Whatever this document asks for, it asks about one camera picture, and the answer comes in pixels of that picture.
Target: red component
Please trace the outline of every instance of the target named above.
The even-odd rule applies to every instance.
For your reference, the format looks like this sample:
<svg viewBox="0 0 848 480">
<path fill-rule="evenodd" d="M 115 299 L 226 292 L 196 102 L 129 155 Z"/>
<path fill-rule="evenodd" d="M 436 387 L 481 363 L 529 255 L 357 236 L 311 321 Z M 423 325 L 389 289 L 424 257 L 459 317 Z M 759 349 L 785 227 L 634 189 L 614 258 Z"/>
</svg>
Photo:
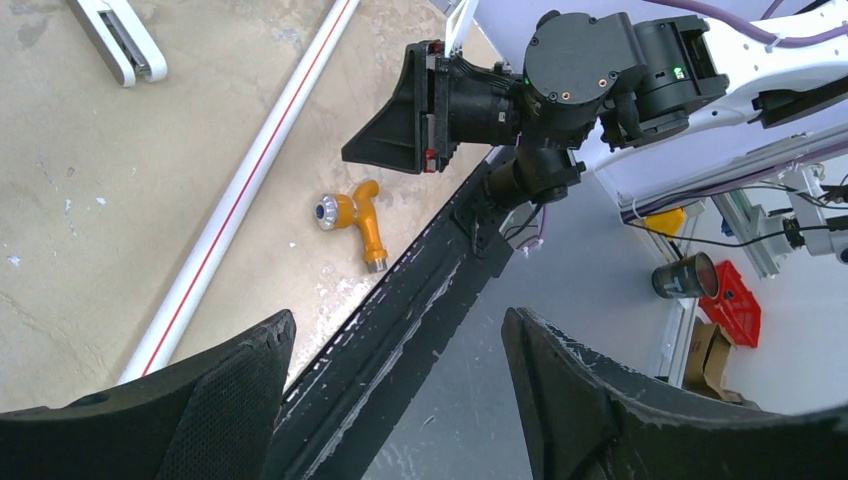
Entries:
<svg viewBox="0 0 848 480">
<path fill-rule="evenodd" d="M 428 148 L 424 151 L 424 172 L 425 173 L 436 173 L 436 151 L 432 148 Z"/>
<path fill-rule="evenodd" d="M 763 312 L 754 295 L 742 282 L 742 275 L 727 261 L 716 266 L 718 297 L 702 298 L 698 305 L 713 323 L 727 330 L 737 345 L 757 348 Z"/>
</svg>

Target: red stripe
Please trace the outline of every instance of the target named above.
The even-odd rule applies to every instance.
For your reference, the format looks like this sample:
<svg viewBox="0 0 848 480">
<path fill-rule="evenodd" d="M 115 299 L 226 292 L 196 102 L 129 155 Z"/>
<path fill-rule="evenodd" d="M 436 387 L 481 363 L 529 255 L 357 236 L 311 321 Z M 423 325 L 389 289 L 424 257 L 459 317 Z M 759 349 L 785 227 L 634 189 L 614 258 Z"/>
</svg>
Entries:
<svg viewBox="0 0 848 480">
<path fill-rule="evenodd" d="M 321 44 L 321 48 L 318 50 L 318 55 L 315 56 L 315 59 L 312 60 L 312 64 L 309 65 L 309 69 L 306 71 L 306 75 L 301 80 L 300 85 L 297 86 L 297 90 L 292 96 L 291 101 L 288 106 L 286 106 L 286 111 L 283 112 L 282 118 L 280 118 L 280 122 L 277 124 L 277 127 L 274 129 L 273 135 L 271 135 L 271 139 L 273 139 L 277 132 L 280 130 L 280 127 L 283 124 L 286 116 L 289 114 L 289 110 L 291 109 L 292 104 L 294 103 L 294 99 L 300 93 L 300 89 L 303 88 L 303 84 L 306 81 L 306 77 L 312 72 L 312 68 L 315 66 L 315 62 L 318 61 L 318 57 L 321 55 L 321 52 L 324 51 L 324 47 L 327 46 L 327 41 L 330 39 L 330 35 L 333 34 L 333 31 L 336 29 L 336 26 L 339 24 L 339 20 L 341 20 L 342 15 L 344 15 L 344 11 L 347 10 L 348 5 L 350 4 L 350 0 L 345 2 L 344 7 L 342 7 L 342 11 L 339 14 L 336 21 L 333 23 L 332 28 L 330 28 L 330 33 L 327 34 L 327 38 L 324 39 L 324 43 Z M 215 250 L 215 245 L 218 244 L 218 240 L 221 239 L 221 234 L 224 233 L 224 229 L 227 228 L 227 224 L 230 222 L 230 218 L 233 216 L 233 212 L 235 212 L 236 207 L 238 207 L 239 202 L 241 201 L 242 196 L 244 196 L 244 191 L 247 190 L 247 186 L 250 185 L 250 181 L 253 179 L 253 175 L 256 173 L 256 169 L 259 168 L 259 164 L 262 163 L 262 160 L 265 158 L 265 154 L 268 153 L 268 149 L 271 147 L 271 140 L 265 145 L 265 148 L 262 150 L 262 155 L 259 156 L 259 159 L 256 161 L 256 165 L 253 166 L 253 170 L 250 172 L 250 176 L 247 177 L 247 182 L 245 182 L 244 186 L 241 187 L 241 192 L 239 192 L 238 198 L 236 198 L 236 202 L 233 204 L 233 208 L 230 209 L 230 213 L 227 214 L 227 218 L 224 220 L 224 224 L 221 226 L 221 229 L 218 230 L 218 234 L 215 235 L 215 241 L 212 242 L 212 246 L 209 247 L 209 251 L 206 252 L 206 256 L 203 258 L 203 263 L 200 264 L 200 268 L 197 270 L 197 273 L 194 275 L 194 278 L 191 280 L 191 284 L 188 286 L 188 290 L 186 290 L 183 299 L 180 301 L 180 305 L 177 307 L 176 312 L 174 312 L 174 316 L 171 317 L 171 321 L 168 322 L 168 328 L 165 329 L 165 333 L 162 335 L 162 338 L 159 340 L 159 344 L 156 345 L 156 350 L 153 351 L 153 356 L 150 357 L 150 361 L 147 362 L 147 366 L 144 367 L 144 371 L 141 373 L 141 376 L 147 375 L 147 372 L 150 371 L 150 366 L 153 364 L 153 360 L 156 359 L 156 355 L 159 354 L 159 349 L 162 348 L 162 344 L 165 342 L 165 338 L 168 337 L 168 332 L 171 331 L 171 327 L 174 326 L 174 321 L 177 319 L 177 316 L 180 314 L 180 311 L 183 309 L 183 305 L 185 305 L 185 301 L 188 298 L 191 290 L 194 288 L 194 284 L 197 282 L 197 278 L 200 277 L 200 272 L 203 271 L 203 267 L 206 266 L 206 262 L 209 260 L 209 256 L 212 255 L 212 251 Z"/>
</svg>

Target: orange pipe fitting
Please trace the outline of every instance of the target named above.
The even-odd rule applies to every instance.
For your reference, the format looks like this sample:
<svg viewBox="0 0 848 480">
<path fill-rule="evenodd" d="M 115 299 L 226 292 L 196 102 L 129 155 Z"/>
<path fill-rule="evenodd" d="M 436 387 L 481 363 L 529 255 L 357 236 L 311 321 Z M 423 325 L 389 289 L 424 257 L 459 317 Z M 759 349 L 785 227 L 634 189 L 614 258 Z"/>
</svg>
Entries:
<svg viewBox="0 0 848 480">
<path fill-rule="evenodd" d="M 383 272 L 388 267 L 389 253 L 380 240 L 377 210 L 372 199 L 380 193 L 380 185 L 369 180 L 353 192 L 353 198 L 342 195 L 324 195 L 315 207 L 315 219 L 323 230 L 339 230 L 353 224 L 359 227 L 365 246 L 365 264 L 369 273 Z"/>
</svg>

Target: cardboard box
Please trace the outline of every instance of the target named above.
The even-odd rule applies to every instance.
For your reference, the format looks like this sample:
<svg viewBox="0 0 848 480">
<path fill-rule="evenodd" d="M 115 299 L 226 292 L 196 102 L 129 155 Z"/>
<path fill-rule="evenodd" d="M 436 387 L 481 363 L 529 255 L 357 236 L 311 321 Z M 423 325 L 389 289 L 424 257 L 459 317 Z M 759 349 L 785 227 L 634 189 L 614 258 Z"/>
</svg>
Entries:
<svg viewBox="0 0 848 480">
<path fill-rule="evenodd" d="M 760 408 L 760 406 L 757 405 L 757 402 L 752 402 L 751 400 L 748 400 L 741 393 L 734 392 L 732 390 L 725 390 L 725 392 L 728 395 L 730 395 L 730 397 L 731 397 L 730 400 L 728 400 L 728 402 L 730 402 L 734 405 L 739 405 L 740 407 L 745 407 L 745 408 L 750 408 L 752 410 L 761 410 L 762 411 L 762 408 Z"/>
<path fill-rule="evenodd" d="M 718 400 L 732 400 L 732 393 L 721 388 L 721 379 L 733 340 L 715 324 L 697 324 L 692 329 L 689 358 L 683 372 L 684 387 L 694 393 Z"/>
</svg>

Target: white pipe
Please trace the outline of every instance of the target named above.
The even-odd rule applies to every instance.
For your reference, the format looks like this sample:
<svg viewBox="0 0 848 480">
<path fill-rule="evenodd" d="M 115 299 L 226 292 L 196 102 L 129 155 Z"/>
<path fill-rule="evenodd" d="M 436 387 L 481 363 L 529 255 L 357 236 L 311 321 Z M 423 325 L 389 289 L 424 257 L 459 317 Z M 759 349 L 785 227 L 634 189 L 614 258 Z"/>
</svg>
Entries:
<svg viewBox="0 0 848 480">
<path fill-rule="evenodd" d="M 118 384 L 159 370 L 197 309 L 262 180 L 347 27 L 359 0 L 336 0 L 177 275 Z"/>
</svg>

